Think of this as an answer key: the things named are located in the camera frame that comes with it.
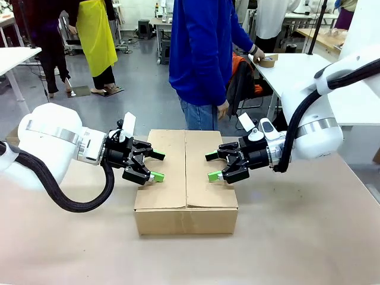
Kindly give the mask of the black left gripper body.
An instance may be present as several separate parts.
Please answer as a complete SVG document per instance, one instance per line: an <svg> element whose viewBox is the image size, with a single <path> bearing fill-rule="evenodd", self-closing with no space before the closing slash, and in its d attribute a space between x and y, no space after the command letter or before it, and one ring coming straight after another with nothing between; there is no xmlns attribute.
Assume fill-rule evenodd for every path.
<svg viewBox="0 0 380 285"><path fill-rule="evenodd" d="M132 151L134 137L120 138L121 132L110 132L104 143L103 160L112 168L125 168Z"/></svg>

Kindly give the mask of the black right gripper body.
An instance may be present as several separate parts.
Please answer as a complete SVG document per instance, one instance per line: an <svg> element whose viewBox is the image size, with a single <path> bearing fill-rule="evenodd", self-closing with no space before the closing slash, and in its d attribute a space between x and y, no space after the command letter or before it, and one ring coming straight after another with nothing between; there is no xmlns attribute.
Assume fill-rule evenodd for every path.
<svg viewBox="0 0 380 285"><path fill-rule="evenodd" d="M259 169L269 166L267 153L267 140L250 141L248 138L240 138L240 150L250 169Z"/></svg>

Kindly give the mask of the person's right hand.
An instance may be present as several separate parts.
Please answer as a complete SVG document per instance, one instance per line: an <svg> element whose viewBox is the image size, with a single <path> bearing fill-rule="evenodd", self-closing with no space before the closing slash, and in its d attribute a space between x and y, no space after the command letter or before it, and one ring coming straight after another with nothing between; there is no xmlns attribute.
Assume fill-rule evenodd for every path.
<svg viewBox="0 0 380 285"><path fill-rule="evenodd" d="M218 118L222 119L223 117L225 117L229 110L228 100L225 100L223 104L221 104L220 106L217 106L217 109L218 109Z"/></svg>

